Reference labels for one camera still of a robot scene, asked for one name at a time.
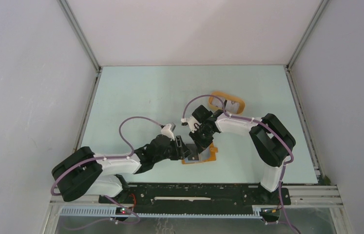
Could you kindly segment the orange leather card holder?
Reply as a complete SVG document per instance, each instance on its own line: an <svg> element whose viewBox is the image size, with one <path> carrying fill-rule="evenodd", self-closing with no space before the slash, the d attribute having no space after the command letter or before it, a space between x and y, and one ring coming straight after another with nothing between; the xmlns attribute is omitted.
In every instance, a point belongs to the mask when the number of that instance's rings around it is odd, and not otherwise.
<svg viewBox="0 0 364 234"><path fill-rule="evenodd" d="M212 147L209 147L203 153L199 154L199 161L186 161L182 160L182 164L196 164L196 163L204 163L209 161L216 161L216 154L218 153L218 148L215 147L214 143Z"/></svg>

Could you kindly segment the dark credit card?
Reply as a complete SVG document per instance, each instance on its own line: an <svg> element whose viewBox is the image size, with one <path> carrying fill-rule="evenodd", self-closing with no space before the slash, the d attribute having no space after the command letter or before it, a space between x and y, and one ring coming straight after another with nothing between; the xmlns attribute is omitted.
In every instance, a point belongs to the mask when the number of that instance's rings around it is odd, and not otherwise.
<svg viewBox="0 0 364 234"><path fill-rule="evenodd" d="M186 145L190 151L190 154L185 158L186 161L199 161L199 153L197 151L197 146L194 143L188 143Z"/></svg>

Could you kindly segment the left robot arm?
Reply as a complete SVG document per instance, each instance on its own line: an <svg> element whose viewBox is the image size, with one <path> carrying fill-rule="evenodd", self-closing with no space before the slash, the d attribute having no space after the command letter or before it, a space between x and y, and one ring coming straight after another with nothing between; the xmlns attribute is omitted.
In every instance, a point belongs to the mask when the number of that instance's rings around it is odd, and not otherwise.
<svg viewBox="0 0 364 234"><path fill-rule="evenodd" d="M106 195L117 203L127 201L129 189L124 174L141 174L163 160L184 160L192 153L181 136L157 135L150 143L128 155L103 155L84 146L55 166L51 193L65 202L84 195Z"/></svg>

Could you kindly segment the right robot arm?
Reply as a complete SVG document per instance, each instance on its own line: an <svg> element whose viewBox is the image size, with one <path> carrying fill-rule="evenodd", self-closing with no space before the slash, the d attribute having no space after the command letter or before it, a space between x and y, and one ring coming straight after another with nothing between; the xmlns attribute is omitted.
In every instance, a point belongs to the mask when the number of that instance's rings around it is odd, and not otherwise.
<svg viewBox="0 0 364 234"><path fill-rule="evenodd" d="M258 191L259 199L266 204L277 199L283 167L287 164L286 158L293 156L292 149L296 140L276 115L268 113L262 118L249 118L224 110L212 112L200 105L190 117L183 117L181 123L189 127L189 136L198 153L210 147L216 133L250 137L265 163Z"/></svg>

